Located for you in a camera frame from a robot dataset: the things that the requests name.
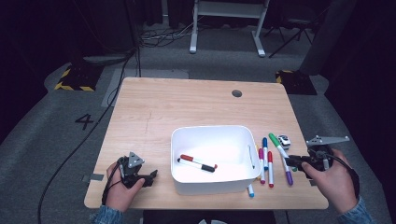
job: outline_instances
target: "hand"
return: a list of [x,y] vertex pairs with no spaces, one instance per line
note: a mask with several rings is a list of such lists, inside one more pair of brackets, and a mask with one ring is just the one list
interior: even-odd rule
[[[117,165],[116,162],[111,164],[107,168],[107,178],[111,175],[114,167]],[[139,179],[130,189],[127,189],[121,181],[120,168],[117,168],[116,172],[111,179],[110,186],[115,184],[110,188],[107,194],[106,206],[119,210],[120,212],[125,212],[132,203],[136,193],[142,189],[145,179]]]
[[[332,150],[334,156],[349,165],[344,154],[337,149]],[[315,180],[320,192],[335,206],[335,209],[344,214],[356,206],[353,182],[347,168],[338,161],[333,161],[332,167],[324,172],[316,170],[307,162],[302,164],[305,172]]]

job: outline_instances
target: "sleeve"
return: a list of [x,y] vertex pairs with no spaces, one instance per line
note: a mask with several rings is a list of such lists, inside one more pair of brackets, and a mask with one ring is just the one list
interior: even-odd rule
[[92,224],[121,224],[122,221],[122,212],[105,205],[101,205],[98,213],[91,216]]
[[366,210],[366,205],[364,203],[363,198],[360,196],[359,197],[359,202],[356,204],[354,208],[351,210],[347,211],[343,215],[339,216],[337,218],[338,223],[341,224],[346,224],[346,223],[356,223],[356,224],[371,224],[375,223],[375,221],[372,219],[368,211]]

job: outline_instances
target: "person's left hand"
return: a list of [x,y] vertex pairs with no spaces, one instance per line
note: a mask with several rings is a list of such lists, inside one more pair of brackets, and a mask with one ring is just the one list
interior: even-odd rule
[[[107,178],[111,175],[116,165],[117,163],[114,162],[107,168]],[[121,182],[120,168],[117,168],[110,183],[110,186],[115,185],[108,191],[106,206],[117,209],[122,213],[125,212],[134,200],[136,193],[142,189],[144,183],[145,179],[141,178],[130,189],[127,189]]]

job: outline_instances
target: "round hole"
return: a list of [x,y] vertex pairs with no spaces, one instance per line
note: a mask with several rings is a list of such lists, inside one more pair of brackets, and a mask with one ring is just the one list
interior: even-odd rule
[[234,97],[241,97],[242,96],[242,92],[239,91],[239,90],[234,90],[232,92],[232,94],[233,94]]

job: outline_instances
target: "green marker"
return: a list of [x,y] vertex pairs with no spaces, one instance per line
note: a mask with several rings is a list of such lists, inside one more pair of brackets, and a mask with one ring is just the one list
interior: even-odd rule
[[282,155],[283,158],[288,158],[288,154],[286,154],[285,149],[283,149],[283,147],[280,145],[279,141],[277,140],[277,138],[275,137],[275,135],[273,133],[269,133],[268,136],[271,139],[271,142],[274,143],[275,147],[277,148],[277,150],[279,150],[280,154]]

